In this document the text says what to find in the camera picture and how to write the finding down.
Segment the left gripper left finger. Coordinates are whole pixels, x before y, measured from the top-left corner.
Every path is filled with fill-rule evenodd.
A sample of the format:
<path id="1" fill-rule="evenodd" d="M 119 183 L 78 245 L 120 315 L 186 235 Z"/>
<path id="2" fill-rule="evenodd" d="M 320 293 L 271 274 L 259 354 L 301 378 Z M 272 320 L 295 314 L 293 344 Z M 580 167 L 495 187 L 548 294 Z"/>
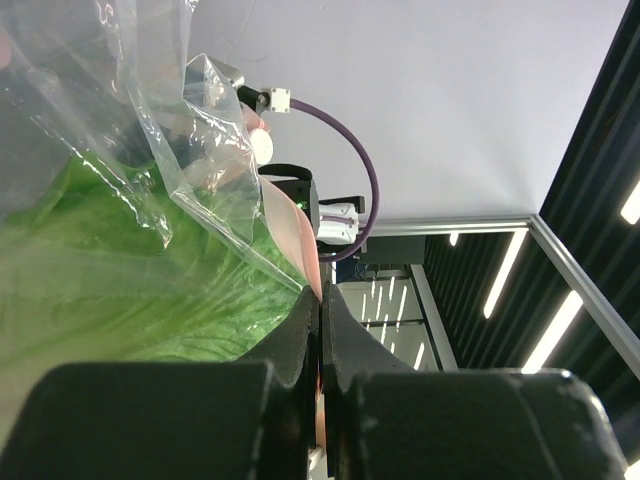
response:
<path id="1" fill-rule="evenodd" d="M 233 362 L 71 363 L 32 388 L 5 479 L 304 479 L 315 440 L 319 301 Z"/>

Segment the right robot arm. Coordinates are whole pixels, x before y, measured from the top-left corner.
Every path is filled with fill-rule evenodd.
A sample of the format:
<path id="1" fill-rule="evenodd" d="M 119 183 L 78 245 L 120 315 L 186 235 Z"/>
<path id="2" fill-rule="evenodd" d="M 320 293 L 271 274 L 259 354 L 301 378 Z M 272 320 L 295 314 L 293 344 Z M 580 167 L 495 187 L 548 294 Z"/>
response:
<path id="1" fill-rule="evenodd" d="M 274 179 L 274 185 L 310 220 L 319 251 L 338 253 L 357 240 L 359 215 L 365 212 L 363 196 L 320 200 L 310 170 L 292 164 L 267 164 L 258 173 Z"/>

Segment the clear pink-dotted zip bag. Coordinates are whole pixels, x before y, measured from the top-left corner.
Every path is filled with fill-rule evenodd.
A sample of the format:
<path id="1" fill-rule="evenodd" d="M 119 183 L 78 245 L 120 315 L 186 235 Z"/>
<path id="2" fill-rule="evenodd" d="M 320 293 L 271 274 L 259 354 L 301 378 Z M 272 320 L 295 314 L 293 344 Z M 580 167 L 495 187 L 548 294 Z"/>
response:
<path id="1" fill-rule="evenodd" d="M 156 168 L 169 198 L 259 269 L 266 203 L 238 97 L 187 53 L 192 1 L 1 5 L 1 224 L 33 206 L 71 158 L 112 173 Z M 3 369 L 1 403 L 48 368 Z"/>

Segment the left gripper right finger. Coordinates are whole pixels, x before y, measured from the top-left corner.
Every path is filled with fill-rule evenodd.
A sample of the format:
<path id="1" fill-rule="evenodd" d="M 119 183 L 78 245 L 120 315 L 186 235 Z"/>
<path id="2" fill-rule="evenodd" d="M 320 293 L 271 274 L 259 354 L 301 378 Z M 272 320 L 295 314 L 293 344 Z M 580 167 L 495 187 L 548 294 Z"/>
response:
<path id="1" fill-rule="evenodd" d="M 352 316 L 321 307 L 327 468 L 337 479 L 621 479 L 592 389 L 566 370 L 419 372 Z"/>

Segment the green lettuce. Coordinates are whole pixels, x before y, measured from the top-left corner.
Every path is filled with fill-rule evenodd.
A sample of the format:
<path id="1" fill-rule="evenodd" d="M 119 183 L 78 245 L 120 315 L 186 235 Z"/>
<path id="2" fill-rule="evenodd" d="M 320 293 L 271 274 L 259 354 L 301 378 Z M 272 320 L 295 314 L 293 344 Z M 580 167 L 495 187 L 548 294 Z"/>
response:
<path id="1" fill-rule="evenodd" d="M 1 224 L 1 366 L 227 360 L 289 312 L 301 279 L 269 235 L 259 269 L 168 196 L 156 168 L 71 158 Z"/>

